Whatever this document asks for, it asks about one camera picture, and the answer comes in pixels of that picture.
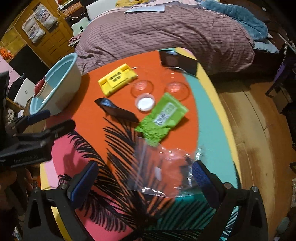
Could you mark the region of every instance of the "white sheet of paper on bed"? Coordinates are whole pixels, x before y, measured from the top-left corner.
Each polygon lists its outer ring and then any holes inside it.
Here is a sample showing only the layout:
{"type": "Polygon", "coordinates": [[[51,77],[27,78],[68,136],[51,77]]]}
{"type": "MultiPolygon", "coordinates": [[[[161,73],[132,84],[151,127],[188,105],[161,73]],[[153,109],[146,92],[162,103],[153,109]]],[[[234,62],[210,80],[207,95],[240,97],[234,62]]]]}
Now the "white sheet of paper on bed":
{"type": "Polygon", "coordinates": [[[124,13],[129,12],[164,12],[165,6],[133,7],[124,13]]]}

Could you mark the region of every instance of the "door panel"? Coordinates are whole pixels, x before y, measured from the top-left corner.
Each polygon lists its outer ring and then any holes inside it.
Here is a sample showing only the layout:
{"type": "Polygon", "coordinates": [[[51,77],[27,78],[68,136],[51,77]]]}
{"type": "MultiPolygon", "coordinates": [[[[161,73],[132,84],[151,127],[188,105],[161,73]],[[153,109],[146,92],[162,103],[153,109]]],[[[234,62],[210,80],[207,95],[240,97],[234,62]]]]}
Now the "door panel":
{"type": "Polygon", "coordinates": [[[66,21],[57,14],[57,7],[53,0],[33,0],[21,14],[15,24],[15,29],[38,55],[38,57],[50,68],[62,57],[74,52],[74,48],[69,47],[69,40],[73,37],[71,28],[66,21]],[[47,30],[40,22],[37,23],[45,31],[44,36],[37,42],[33,43],[22,29],[24,22],[34,13],[36,7],[42,3],[52,15],[57,17],[57,25],[47,30]]]}

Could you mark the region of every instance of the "orange yarn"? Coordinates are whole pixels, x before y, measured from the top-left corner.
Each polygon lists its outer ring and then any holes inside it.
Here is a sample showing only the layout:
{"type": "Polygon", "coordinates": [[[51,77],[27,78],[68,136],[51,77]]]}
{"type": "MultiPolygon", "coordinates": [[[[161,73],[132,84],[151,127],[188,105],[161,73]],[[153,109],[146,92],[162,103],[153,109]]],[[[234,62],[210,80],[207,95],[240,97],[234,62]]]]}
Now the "orange yarn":
{"type": "Polygon", "coordinates": [[[10,58],[10,60],[12,60],[15,56],[8,51],[7,49],[0,47],[0,54],[2,56],[2,58],[6,59],[6,58],[10,58]]]}

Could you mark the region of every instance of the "black card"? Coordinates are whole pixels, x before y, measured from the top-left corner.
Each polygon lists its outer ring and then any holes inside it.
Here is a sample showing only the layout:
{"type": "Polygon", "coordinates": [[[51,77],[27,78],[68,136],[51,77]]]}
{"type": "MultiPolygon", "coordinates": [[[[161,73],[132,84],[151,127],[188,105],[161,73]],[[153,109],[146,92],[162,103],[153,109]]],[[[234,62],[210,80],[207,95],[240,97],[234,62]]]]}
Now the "black card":
{"type": "Polygon", "coordinates": [[[125,119],[131,122],[140,123],[136,115],[128,110],[121,109],[114,105],[108,98],[99,98],[95,100],[95,103],[100,106],[107,114],[115,116],[117,118],[125,119]]]}
{"type": "Polygon", "coordinates": [[[187,73],[196,76],[198,61],[173,50],[159,50],[161,65],[165,67],[178,67],[187,73]]]}

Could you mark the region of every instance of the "yellow plastic case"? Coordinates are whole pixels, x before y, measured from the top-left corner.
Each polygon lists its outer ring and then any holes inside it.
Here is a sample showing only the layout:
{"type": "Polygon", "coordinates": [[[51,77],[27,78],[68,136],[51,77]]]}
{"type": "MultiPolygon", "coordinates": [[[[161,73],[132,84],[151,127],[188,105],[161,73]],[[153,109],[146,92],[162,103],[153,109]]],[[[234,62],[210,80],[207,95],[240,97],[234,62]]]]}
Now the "yellow plastic case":
{"type": "Polygon", "coordinates": [[[125,86],[127,83],[132,82],[136,78],[137,74],[135,71],[133,71],[127,64],[123,64],[101,78],[98,83],[105,96],[109,97],[114,92],[125,86]]]}

